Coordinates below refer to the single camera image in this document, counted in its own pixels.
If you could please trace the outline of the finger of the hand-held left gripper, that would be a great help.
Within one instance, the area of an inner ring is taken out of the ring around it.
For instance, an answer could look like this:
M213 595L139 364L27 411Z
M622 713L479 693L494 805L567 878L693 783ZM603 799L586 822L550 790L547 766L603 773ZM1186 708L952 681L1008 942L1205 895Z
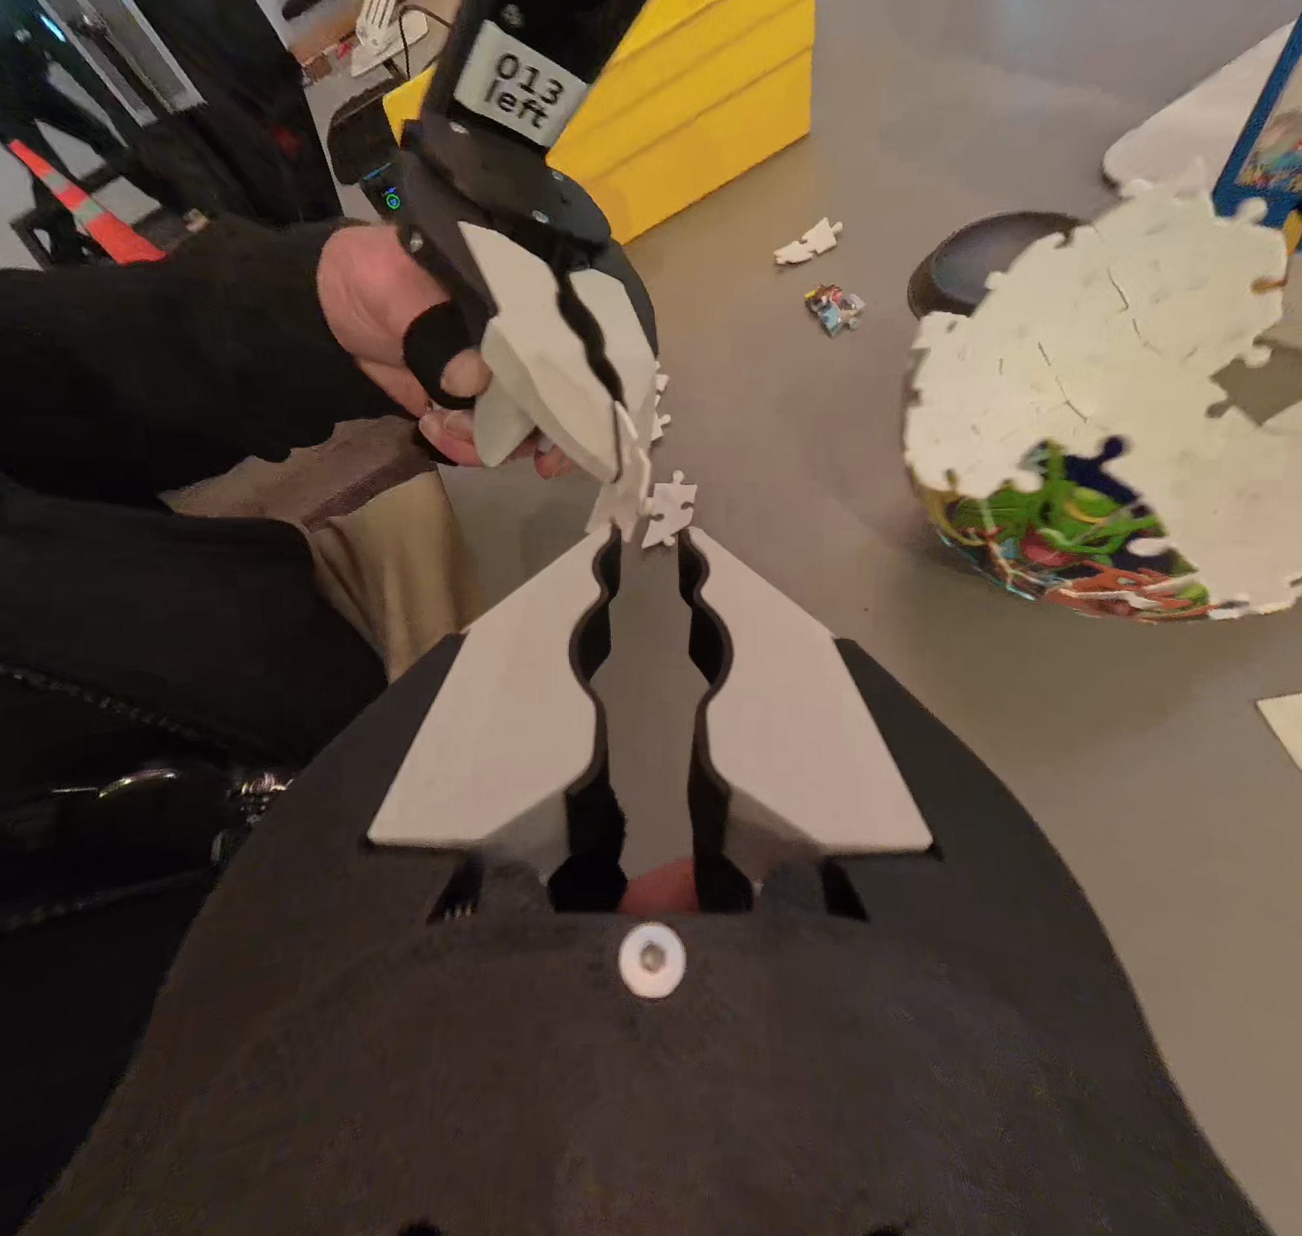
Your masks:
M569 284L586 312L595 317L603 353L622 383L627 413L652 413L657 400L659 355L625 282L601 271L577 271Z
M481 464L502 466L541 432L590 477L620 479L614 398L562 314L552 269L494 229L462 222L460 233L496 308L481 342L492 374L475 406Z

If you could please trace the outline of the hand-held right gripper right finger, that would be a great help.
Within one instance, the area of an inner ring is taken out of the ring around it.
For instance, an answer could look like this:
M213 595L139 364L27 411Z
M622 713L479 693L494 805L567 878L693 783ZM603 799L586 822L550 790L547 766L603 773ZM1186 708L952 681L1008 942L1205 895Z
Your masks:
M751 910L789 865L931 852L834 632L700 529L678 537L678 584L706 681L689 762L700 908Z

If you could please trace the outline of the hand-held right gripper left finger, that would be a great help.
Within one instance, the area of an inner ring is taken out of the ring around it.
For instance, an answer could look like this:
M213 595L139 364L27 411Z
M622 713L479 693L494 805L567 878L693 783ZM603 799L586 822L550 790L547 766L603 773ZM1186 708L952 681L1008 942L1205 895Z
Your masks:
M524 863L560 910L620 906L627 820L592 681L610 657L623 546L616 529L588 535L436 651L451 664L372 846Z

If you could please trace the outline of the half-built puzzle ball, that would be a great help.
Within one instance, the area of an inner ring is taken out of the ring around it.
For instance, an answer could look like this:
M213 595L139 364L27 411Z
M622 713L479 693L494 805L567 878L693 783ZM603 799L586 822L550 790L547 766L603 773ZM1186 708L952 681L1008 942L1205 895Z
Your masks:
M1196 171L1031 244L969 316L920 319L903 464L941 541L1002 591L1184 625L1301 602L1301 404L1254 421L1291 250L1267 199Z

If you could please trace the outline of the person's left forearm black sleeve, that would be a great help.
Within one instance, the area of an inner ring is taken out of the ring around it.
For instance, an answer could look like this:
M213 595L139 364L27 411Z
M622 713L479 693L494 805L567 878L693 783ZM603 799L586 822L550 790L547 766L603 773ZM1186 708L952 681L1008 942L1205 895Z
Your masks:
M321 252L348 225L226 218L158 263L4 271L2 477L151 505L400 415L321 312Z

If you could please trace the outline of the colourful puzzle piece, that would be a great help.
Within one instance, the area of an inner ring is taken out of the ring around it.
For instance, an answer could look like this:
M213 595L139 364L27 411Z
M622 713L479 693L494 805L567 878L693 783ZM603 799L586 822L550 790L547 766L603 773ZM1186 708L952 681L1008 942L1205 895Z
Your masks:
M828 338L854 332L867 310L858 295L845 291L837 284L811 289L804 302L805 312L815 317Z

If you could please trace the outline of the black round ball stand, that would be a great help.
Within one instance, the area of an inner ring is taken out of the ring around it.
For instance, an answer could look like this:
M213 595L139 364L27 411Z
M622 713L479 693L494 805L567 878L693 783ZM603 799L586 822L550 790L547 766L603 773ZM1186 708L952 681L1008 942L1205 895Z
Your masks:
M969 224L927 257L909 280L907 302L922 319L931 314L969 317L987 295L987 278L1008 271L1046 237L1066 237L1081 218L1044 210L1019 210Z

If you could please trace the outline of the blue puzzle box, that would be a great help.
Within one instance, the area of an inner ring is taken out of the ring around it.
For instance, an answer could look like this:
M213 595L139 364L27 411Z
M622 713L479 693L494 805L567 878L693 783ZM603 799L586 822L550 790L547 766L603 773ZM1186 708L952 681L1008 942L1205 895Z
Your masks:
M1301 21L1213 188L1213 205L1222 218L1263 207L1259 224L1280 231L1289 254L1301 248Z

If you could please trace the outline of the person's left hand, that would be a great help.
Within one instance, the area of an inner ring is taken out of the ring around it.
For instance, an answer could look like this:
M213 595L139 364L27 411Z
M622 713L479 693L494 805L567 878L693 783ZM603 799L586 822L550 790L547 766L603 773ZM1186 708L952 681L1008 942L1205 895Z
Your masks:
M318 297L338 346L425 441L455 466L483 466L473 407L492 383L445 284L415 263L395 229L348 225L318 265Z

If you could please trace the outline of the person's beige trouser leg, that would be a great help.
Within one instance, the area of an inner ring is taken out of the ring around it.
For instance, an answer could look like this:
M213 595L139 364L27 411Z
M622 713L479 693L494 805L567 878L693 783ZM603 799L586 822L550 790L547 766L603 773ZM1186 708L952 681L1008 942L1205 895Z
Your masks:
M483 612L475 561L411 421L351 421L284 462L244 460L162 499L181 514L297 527L318 591L383 661L389 683Z

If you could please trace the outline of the yellow plastic crate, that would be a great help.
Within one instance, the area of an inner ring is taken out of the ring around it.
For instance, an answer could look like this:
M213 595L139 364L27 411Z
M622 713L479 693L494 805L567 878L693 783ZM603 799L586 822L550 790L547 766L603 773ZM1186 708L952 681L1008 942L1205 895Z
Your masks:
M817 0L650 0L548 154L627 244L811 130ZM385 100L395 132L423 75Z

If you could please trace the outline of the black hanging coat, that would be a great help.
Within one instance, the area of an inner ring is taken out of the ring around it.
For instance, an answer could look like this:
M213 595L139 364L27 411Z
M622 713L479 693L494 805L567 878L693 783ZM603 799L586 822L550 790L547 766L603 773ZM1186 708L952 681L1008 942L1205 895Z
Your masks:
M188 120L271 225L344 216L299 60L258 0L134 0L203 98Z

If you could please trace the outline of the person's black jacket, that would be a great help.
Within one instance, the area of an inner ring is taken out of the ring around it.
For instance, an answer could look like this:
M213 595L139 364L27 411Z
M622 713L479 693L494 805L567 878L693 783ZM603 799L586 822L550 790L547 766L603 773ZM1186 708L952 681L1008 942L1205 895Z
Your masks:
M258 805L385 691L280 522L2 479L2 1233L72 1163Z

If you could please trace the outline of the orange striped barrier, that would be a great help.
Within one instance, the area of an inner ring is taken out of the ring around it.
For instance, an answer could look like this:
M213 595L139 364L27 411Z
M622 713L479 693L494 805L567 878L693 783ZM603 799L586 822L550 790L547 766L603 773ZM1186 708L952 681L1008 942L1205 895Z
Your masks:
M147 237L134 231L119 216L104 209L96 197L61 173L42 154L34 152L27 143L14 139L8 143L8 152L14 154L25 169L29 169L55 197L57 203L74 218L74 222L108 254L117 265L158 263L166 259L166 252L154 246Z

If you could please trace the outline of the white paper sheet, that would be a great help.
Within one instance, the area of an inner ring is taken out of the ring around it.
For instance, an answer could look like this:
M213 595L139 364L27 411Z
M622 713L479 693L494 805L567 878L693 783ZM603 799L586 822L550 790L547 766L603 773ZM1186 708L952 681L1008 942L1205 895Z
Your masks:
M1258 700L1258 711L1276 736L1286 754L1302 768L1302 694L1284 694Z

